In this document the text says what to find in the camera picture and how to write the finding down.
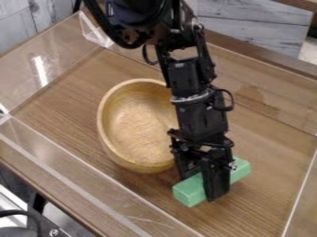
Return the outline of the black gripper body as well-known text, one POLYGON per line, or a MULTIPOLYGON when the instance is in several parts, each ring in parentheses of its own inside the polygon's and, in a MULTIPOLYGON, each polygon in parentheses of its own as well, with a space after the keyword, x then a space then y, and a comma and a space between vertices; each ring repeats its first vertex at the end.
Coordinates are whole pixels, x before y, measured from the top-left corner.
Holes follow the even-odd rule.
POLYGON ((201 94, 172 97, 178 128, 170 129, 172 153, 181 160, 198 160, 212 151, 225 151, 233 142, 228 133, 226 113, 235 104, 225 104, 226 90, 209 87, 201 94))

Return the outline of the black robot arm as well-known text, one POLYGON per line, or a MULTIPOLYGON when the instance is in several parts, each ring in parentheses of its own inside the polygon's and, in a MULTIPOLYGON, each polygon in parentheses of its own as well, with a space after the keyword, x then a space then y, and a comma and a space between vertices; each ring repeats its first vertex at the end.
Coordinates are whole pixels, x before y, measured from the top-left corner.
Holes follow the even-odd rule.
POLYGON ((198 21, 185 0, 83 0, 109 38, 123 48, 156 47, 166 87, 172 89, 178 127, 168 131, 178 174, 184 180, 202 174, 204 191, 210 201, 230 190, 233 141, 228 133, 225 102, 232 92, 212 84, 216 65, 198 21))

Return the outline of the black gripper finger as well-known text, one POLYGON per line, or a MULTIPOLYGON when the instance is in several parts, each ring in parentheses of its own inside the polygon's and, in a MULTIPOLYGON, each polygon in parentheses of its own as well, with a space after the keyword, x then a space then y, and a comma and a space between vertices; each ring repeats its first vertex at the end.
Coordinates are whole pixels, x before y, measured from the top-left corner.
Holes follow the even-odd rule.
POLYGON ((230 190, 232 156, 225 153, 209 152, 201 159, 204 189, 210 202, 220 199, 230 190))
POLYGON ((201 152, 184 143, 172 146, 180 179, 186 180, 201 171, 201 152))

